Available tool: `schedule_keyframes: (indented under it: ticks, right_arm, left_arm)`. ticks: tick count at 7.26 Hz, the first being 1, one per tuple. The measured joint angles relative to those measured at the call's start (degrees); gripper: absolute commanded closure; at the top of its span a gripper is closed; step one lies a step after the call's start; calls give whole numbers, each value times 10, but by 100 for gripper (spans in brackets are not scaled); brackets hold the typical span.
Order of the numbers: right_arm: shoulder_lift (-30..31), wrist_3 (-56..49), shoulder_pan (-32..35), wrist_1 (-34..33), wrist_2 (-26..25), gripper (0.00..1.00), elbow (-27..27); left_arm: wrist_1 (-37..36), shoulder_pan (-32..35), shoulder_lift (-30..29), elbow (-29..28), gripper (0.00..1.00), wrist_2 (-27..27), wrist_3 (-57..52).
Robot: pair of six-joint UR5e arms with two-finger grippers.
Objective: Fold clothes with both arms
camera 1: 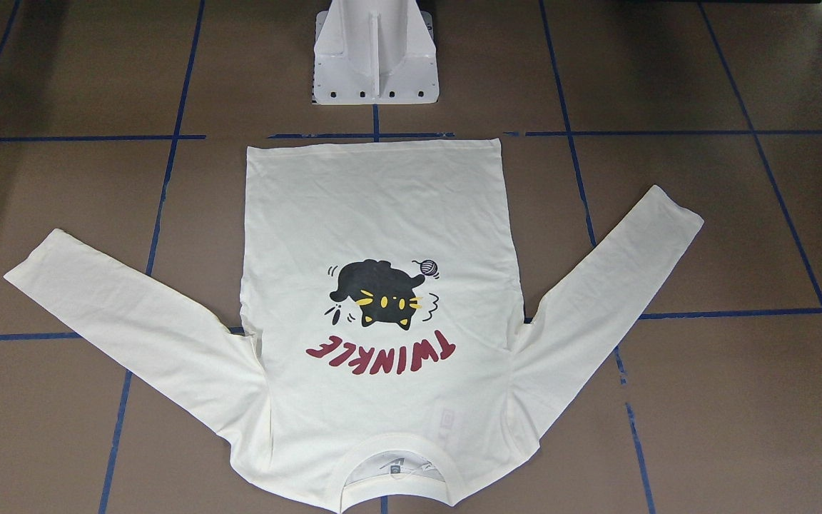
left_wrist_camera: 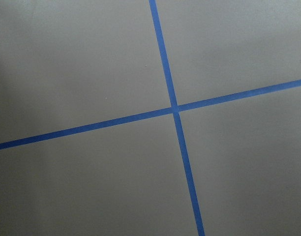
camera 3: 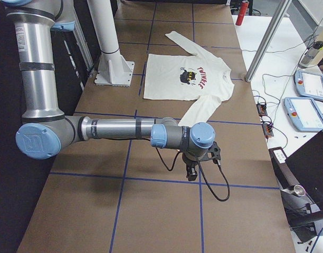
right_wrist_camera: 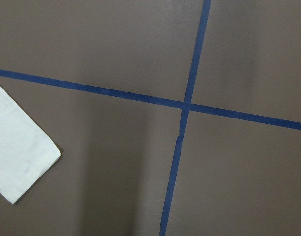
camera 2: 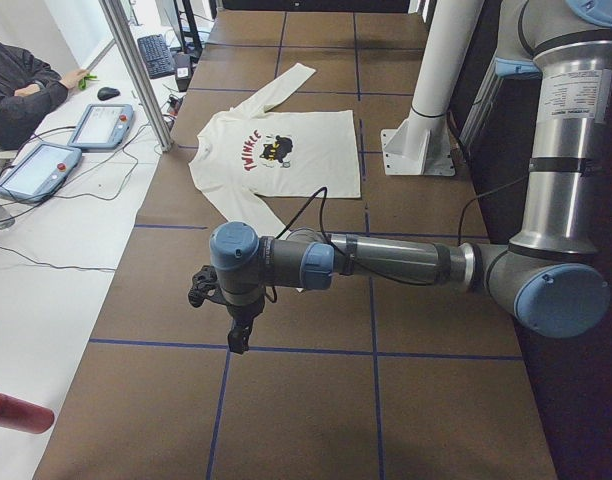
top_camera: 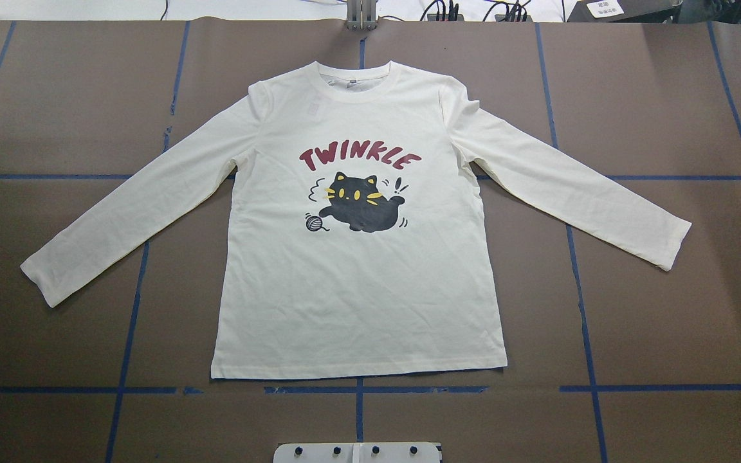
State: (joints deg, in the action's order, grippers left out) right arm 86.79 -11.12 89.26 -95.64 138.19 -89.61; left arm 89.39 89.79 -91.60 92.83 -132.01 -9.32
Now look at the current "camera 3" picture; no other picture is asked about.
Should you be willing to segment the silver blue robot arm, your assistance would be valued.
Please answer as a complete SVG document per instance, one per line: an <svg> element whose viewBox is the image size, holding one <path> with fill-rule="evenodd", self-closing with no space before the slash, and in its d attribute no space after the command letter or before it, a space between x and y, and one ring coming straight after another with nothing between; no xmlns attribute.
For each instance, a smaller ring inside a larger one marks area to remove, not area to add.
<svg viewBox="0 0 323 253"><path fill-rule="evenodd" d="M51 32L75 27L73 1L3 1L13 21L25 91L26 112L15 135L28 157L48 159L65 147L90 139L146 140L156 149L174 149L186 164L187 179L203 172L201 163L220 163L215 131L208 123L179 126L162 119L91 119L66 116L56 93Z"/></svg>

